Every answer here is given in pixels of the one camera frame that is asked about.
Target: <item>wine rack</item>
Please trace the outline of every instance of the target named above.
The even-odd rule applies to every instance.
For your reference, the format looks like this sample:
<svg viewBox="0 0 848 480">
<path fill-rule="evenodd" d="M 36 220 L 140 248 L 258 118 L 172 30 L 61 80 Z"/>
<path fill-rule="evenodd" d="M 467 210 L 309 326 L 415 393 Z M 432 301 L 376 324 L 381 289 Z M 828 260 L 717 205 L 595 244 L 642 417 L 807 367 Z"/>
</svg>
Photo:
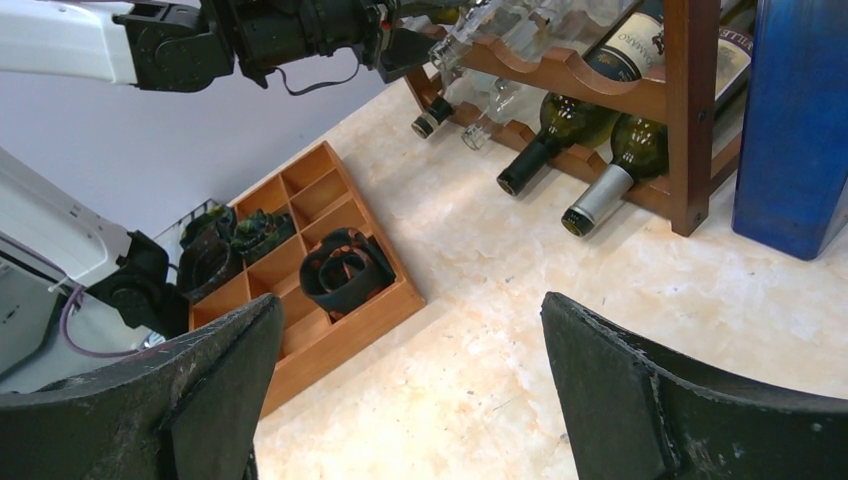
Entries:
<svg viewBox="0 0 848 480">
<path fill-rule="evenodd" d="M 738 132 L 727 145 L 713 151 L 711 113 L 715 102 L 719 11 L 720 0 L 664 0 L 665 65 L 634 82 L 603 77 L 580 54 L 567 48 L 554 47 L 541 61 L 525 62 L 498 38 L 486 35 L 473 43 L 462 63 L 474 70 L 668 125 L 668 175 L 634 187 L 625 200 L 667 218 L 673 232 L 689 236 L 709 215 L 710 195 L 736 171 L 742 143 Z M 444 35 L 444 30 L 432 32 Z M 406 82 L 422 110 L 441 90 L 438 76 L 428 77 L 423 68 L 407 75 Z M 451 121 L 468 126 L 479 114 L 476 107 L 463 104 Z M 493 139 L 520 151 L 534 136 L 526 125 L 511 122 Z M 577 145 L 550 164 L 591 183 L 606 162 L 594 150 Z"/>
<path fill-rule="evenodd" d="M 309 385 L 424 307 L 389 238 L 356 189 L 341 159 L 327 142 L 281 167 L 230 204 L 239 220 L 262 209 L 289 213 L 297 233 L 276 249 L 191 306 L 195 330 L 262 295 L 283 304 L 284 333 L 277 364 L 262 406 L 269 414 Z M 300 288 L 300 265 L 324 236 L 356 228 L 382 250 L 394 283 L 338 321 Z"/>
</svg>

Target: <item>purple cable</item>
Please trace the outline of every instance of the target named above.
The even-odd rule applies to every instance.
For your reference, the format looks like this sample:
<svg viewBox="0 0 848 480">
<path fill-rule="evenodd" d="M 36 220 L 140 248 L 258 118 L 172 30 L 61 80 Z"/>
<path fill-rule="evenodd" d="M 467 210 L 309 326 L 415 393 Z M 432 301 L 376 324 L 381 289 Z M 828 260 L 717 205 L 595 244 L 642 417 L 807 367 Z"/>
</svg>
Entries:
<svg viewBox="0 0 848 480">
<path fill-rule="evenodd" d="M 123 352 L 92 352 L 91 350 L 87 350 L 85 348 L 80 347 L 76 343 L 74 343 L 73 339 L 71 339 L 71 334 L 68 333 L 68 321 L 71 317 L 71 309 L 74 306 L 74 303 L 77 303 L 78 300 L 82 299 L 82 293 L 85 289 L 82 285 L 78 285 L 74 288 L 74 291 L 71 292 L 71 295 L 68 297 L 68 300 L 65 302 L 65 306 L 62 307 L 62 313 L 59 317 L 59 330 L 62 332 L 62 337 L 64 337 L 65 341 L 68 343 L 68 347 L 74 352 L 85 355 L 87 357 L 93 358 L 119 358 L 126 357 L 127 355 L 132 355 L 134 353 L 138 353 L 138 350 L 126 350 Z"/>
</svg>

